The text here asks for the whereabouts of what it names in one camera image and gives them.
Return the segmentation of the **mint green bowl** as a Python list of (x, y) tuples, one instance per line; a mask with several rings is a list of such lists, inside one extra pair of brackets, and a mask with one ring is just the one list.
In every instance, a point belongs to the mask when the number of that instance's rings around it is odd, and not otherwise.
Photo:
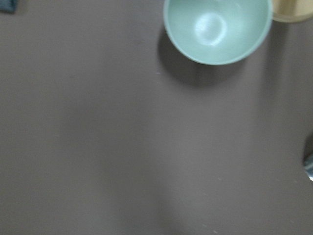
[(228, 65), (250, 56), (272, 24), (270, 0), (166, 0), (165, 32), (186, 58)]

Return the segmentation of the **metal scoop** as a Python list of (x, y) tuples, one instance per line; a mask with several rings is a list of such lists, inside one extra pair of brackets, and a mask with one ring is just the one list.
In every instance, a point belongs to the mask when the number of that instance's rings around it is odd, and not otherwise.
[(306, 175), (313, 180), (313, 134), (311, 133), (305, 141), (303, 154), (303, 167)]

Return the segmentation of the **wooden cup stand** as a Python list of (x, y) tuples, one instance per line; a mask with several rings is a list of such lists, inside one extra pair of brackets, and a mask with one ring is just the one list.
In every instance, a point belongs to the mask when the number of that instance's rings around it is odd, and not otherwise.
[(313, 17), (313, 0), (272, 0), (273, 20), (298, 23)]

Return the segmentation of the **folded grey cloth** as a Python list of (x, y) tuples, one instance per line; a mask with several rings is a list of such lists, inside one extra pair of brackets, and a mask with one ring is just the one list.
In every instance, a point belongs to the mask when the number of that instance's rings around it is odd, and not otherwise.
[(16, 11), (18, 0), (0, 0), (0, 11), (14, 13)]

